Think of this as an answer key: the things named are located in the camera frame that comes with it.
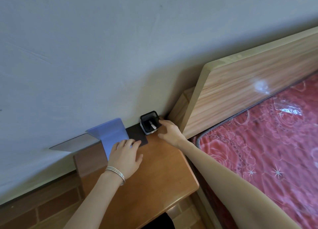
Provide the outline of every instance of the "wooden headboard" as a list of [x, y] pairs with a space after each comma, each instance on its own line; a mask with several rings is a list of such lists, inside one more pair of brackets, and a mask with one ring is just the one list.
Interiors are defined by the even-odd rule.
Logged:
[[318, 27], [205, 64], [168, 116], [186, 138], [318, 69]]

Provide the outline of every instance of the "floral mattress pattern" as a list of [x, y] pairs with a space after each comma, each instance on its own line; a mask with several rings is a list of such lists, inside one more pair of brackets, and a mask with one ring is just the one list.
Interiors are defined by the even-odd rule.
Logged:
[[[318, 74], [218, 126], [199, 144], [302, 228], [318, 228]], [[208, 184], [201, 186], [222, 226], [235, 228]]]

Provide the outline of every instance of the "blue folder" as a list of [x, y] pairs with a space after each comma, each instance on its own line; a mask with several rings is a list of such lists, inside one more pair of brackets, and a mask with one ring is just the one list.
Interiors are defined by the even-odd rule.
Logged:
[[109, 158], [113, 145], [123, 139], [129, 139], [125, 126], [120, 118], [115, 118], [86, 131], [89, 135], [101, 140], [106, 156]]

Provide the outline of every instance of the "right hand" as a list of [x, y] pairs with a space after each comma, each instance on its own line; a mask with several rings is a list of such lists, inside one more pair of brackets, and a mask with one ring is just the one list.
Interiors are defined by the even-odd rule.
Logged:
[[159, 123], [166, 127], [167, 133], [159, 133], [158, 137], [165, 140], [174, 147], [179, 148], [182, 141], [187, 141], [185, 136], [180, 132], [179, 128], [169, 120], [159, 120]]

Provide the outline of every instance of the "bangle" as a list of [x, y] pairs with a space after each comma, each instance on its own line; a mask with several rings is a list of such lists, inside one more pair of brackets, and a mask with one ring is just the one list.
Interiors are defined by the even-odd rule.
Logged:
[[110, 171], [113, 171], [114, 173], [116, 173], [117, 175], [119, 175], [121, 178], [122, 178], [122, 180], [123, 180], [123, 182], [120, 184], [120, 185], [123, 185], [124, 183], [125, 183], [125, 177], [124, 177], [124, 175], [118, 170], [118, 169], [116, 169], [116, 168], [114, 168], [114, 167], [112, 167], [112, 166], [108, 166], [107, 168], [106, 168], [106, 170], [110, 170]]

